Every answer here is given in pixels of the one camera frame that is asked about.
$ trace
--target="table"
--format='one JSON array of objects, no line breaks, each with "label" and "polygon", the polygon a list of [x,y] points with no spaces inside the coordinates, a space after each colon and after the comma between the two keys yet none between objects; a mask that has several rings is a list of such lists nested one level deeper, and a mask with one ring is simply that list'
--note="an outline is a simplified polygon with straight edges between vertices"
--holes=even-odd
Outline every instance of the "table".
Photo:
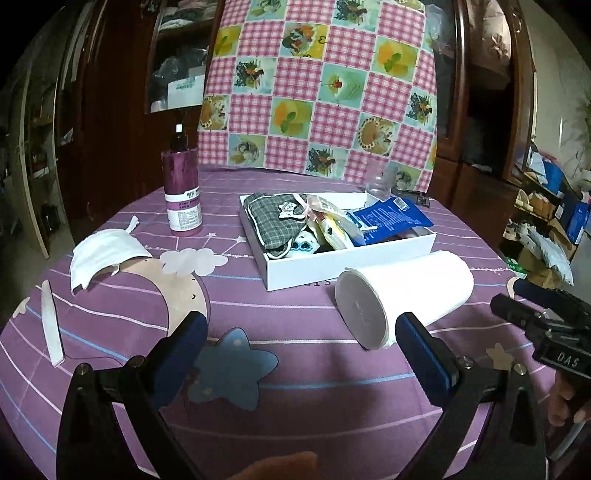
[{"label": "table", "polygon": [[[367,352],[351,336],[333,302],[335,282],[267,292],[238,218],[239,194],[253,192],[351,192],[340,181],[265,170],[200,172],[204,228],[172,236],[164,194],[157,190],[117,213],[102,228],[126,228],[155,257],[184,248],[210,248],[228,258],[202,278],[211,304],[209,340],[241,327],[252,349],[274,353],[279,364],[259,382],[254,411],[228,400],[192,403],[188,379],[162,414],[189,455],[212,480],[227,478],[272,455],[301,450],[319,454],[325,478],[386,480],[396,476],[435,425],[440,410],[426,399],[399,347]],[[429,326],[454,353],[486,362],[485,349],[500,342],[531,372],[544,406],[553,372],[531,359],[523,332],[490,312],[512,273],[463,222],[436,201],[424,213],[437,233],[434,250],[460,255],[475,279],[466,304]],[[76,365],[117,367],[146,355],[165,335],[167,309],[148,280],[119,273],[95,279],[87,291],[70,292],[71,255],[38,279],[24,313],[0,335],[0,407],[18,440],[47,478],[56,477],[56,444],[67,387]],[[40,320],[39,286],[49,279],[65,362],[53,368]],[[138,465],[152,466],[122,407],[115,409]],[[485,411],[481,409],[452,466],[466,462]]]}]

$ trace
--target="pink gingham square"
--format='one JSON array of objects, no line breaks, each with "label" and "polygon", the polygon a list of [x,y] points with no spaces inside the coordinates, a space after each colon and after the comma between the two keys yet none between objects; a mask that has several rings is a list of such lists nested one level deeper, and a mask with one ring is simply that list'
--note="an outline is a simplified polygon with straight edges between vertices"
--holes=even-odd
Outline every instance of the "pink gingham square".
[{"label": "pink gingham square", "polygon": [[391,158],[410,167],[424,168],[431,153],[433,134],[401,125]]},{"label": "pink gingham square", "polygon": [[265,168],[303,172],[308,158],[308,142],[286,137],[267,137]]},{"label": "pink gingham square", "polygon": [[228,162],[228,133],[199,132],[197,161],[202,165],[225,165]]},{"label": "pink gingham square", "polygon": [[361,70],[371,68],[376,36],[353,28],[330,27],[324,60]]},{"label": "pink gingham square", "polygon": [[437,94],[437,84],[435,77],[435,61],[433,55],[421,50],[418,58],[418,65],[415,69],[414,84],[426,92]]},{"label": "pink gingham square", "polygon": [[388,159],[374,153],[351,150],[349,152],[347,166],[345,167],[344,179],[352,183],[365,183],[365,175],[370,162],[377,162],[385,166],[388,163]]},{"label": "pink gingham square", "polygon": [[223,9],[220,27],[239,25],[246,20],[246,15],[251,7],[251,0],[231,0],[226,2]]},{"label": "pink gingham square", "polygon": [[412,8],[382,3],[378,35],[421,47],[425,32],[425,15]]},{"label": "pink gingham square", "polygon": [[273,95],[314,101],[320,87],[320,75],[321,61],[301,57],[279,57]]},{"label": "pink gingham square", "polygon": [[381,118],[401,122],[408,105],[411,88],[412,86],[408,83],[370,72],[361,108],[364,112]]},{"label": "pink gingham square", "polygon": [[266,135],[271,119],[272,97],[232,95],[228,130],[233,133]]},{"label": "pink gingham square", "polygon": [[334,2],[329,0],[290,0],[285,20],[330,25],[333,8]]},{"label": "pink gingham square", "polygon": [[418,176],[417,184],[415,185],[414,189],[418,190],[419,192],[426,192],[429,189],[429,184],[431,183],[432,176],[432,171],[423,170],[421,174]]},{"label": "pink gingham square", "polygon": [[332,147],[351,148],[360,113],[351,108],[328,103],[316,103],[312,116],[310,141]]},{"label": "pink gingham square", "polygon": [[276,57],[283,37],[284,21],[263,20],[242,26],[238,40],[239,57]]},{"label": "pink gingham square", "polygon": [[235,68],[236,57],[212,58],[205,95],[228,95],[232,93]]}]

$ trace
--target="floor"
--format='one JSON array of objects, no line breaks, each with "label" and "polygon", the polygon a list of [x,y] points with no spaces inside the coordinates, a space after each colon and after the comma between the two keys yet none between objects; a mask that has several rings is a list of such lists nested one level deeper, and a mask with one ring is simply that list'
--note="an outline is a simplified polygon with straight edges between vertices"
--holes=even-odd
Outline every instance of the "floor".
[{"label": "floor", "polygon": [[39,275],[73,248],[74,240],[66,225],[51,237],[48,260],[29,245],[22,233],[10,237],[0,252],[0,331]]}]

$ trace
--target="gray plaid pouch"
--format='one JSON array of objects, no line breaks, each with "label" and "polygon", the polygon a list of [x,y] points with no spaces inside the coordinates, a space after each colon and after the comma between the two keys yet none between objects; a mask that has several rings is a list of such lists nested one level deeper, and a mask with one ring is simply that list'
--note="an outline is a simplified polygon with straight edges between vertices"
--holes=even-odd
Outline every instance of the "gray plaid pouch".
[{"label": "gray plaid pouch", "polygon": [[254,193],[244,200],[244,208],[255,227],[263,250],[271,258],[287,255],[293,240],[306,226],[306,219],[280,218],[281,205],[294,203],[295,215],[301,215],[304,207],[291,193],[268,194]]}]

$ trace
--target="blue star print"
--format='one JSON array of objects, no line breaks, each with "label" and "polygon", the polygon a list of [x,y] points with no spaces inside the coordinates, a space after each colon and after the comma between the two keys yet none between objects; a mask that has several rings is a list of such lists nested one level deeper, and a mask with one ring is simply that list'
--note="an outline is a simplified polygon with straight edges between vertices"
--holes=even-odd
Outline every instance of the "blue star print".
[{"label": "blue star print", "polygon": [[189,387],[189,399],[204,403],[226,398],[253,411],[258,405],[258,381],[270,374],[279,360],[265,350],[251,350],[244,330],[230,330],[216,346],[206,346],[195,361],[200,376]]}]

